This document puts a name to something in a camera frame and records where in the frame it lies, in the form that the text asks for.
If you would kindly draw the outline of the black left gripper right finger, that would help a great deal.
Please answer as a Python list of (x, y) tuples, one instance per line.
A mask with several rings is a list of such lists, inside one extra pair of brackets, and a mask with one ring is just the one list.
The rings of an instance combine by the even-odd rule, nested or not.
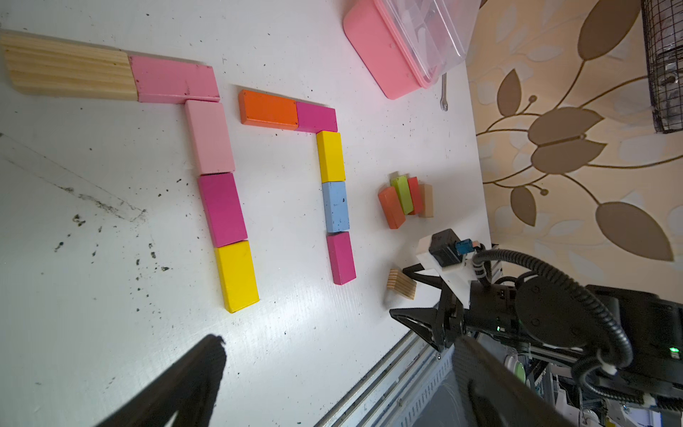
[(467, 426), (569, 426), (476, 340), (455, 341), (452, 358)]

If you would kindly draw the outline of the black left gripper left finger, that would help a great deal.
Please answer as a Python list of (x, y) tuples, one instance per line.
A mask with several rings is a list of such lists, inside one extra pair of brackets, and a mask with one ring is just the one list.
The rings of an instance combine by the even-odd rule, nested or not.
[(224, 341), (209, 334), (101, 426), (208, 426), (226, 366)]

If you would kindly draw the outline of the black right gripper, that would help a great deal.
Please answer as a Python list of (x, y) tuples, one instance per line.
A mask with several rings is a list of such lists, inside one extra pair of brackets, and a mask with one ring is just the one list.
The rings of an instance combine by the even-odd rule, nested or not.
[[(425, 270), (421, 263), (416, 263), (404, 268), (402, 273), (415, 282), (442, 289), (444, 280), (424, 274)], [(486, 288), (475, 282), (471, 291), (468, 309), (450, 288), (445, 288), (438, 307), (398, 308), (391, 309), (389, 314), (437, 352), (449, 349), (458, 337), (466, 334), (488, 334), (505, 343), (520, 338), (520, 321), (515, 309), (516, 288), (506, 285)]]

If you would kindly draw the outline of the magenta slanted block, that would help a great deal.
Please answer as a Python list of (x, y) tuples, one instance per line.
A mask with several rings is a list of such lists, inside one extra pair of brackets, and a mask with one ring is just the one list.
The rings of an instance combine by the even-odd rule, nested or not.
[(328, 235), (327, 246), (334, 284), (341, 286), (353, 281), (357, 273), (350, 233), (345, 231)]

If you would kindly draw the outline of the thin yellow block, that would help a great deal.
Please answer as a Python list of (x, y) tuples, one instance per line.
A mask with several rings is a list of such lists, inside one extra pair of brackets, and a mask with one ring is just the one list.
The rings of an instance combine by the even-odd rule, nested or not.
[(216, 248), (215, 257), (225, 309), (235, 313), (259, 302), (249, 241)]

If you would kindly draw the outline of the blue block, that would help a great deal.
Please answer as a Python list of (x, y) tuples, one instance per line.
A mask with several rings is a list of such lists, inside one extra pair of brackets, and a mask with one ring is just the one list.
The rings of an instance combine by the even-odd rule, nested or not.
[(344, 181), (330, 181), (322, 184), (325, 225), (328, 233), (350, 229), (348, 196)]

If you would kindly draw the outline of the dark pink block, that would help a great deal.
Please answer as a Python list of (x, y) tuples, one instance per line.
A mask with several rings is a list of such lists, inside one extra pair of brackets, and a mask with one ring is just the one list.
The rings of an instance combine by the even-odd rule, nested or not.
[(248, 240), (234, 174), (201, 175), (198, 186), (213, 246), (226, 247)]

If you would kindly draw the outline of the orange block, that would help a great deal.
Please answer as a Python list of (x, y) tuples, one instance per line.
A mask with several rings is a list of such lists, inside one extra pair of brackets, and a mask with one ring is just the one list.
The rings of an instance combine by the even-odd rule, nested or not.
[(299, 127), (296, 101), (292, 99), (242, 90), (238, 104), (243, 125), (293, 131)]

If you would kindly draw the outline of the light pink block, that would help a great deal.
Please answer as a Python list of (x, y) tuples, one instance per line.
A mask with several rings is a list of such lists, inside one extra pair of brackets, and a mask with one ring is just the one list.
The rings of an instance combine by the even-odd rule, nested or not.
[(185, 111), (199, 172), (233, 173), (236, 166), (222, 103), (187, 101)]

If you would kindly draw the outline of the natural wood block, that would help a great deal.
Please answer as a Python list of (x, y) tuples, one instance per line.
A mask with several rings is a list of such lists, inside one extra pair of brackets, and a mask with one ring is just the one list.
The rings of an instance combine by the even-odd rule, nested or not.
[(33, 35), (3, 33), (9, 78), (22, 94), (137, 101), (128, 55)]

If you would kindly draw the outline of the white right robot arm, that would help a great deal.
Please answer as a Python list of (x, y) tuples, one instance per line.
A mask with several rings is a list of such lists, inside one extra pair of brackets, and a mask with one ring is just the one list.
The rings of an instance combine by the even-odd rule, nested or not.
[(547, 357), (570, 368), (583, 391), (659, 412), (682, 410), (682, 306), (658, 295), (581, 286), (536, 257), (508, 249), (473, 256), (476, 279), (465, 308), (444, 279), (407, 277), (440, 288), (433, 308), (392, 309), (391, 318), (435, 350), (466, 334)]

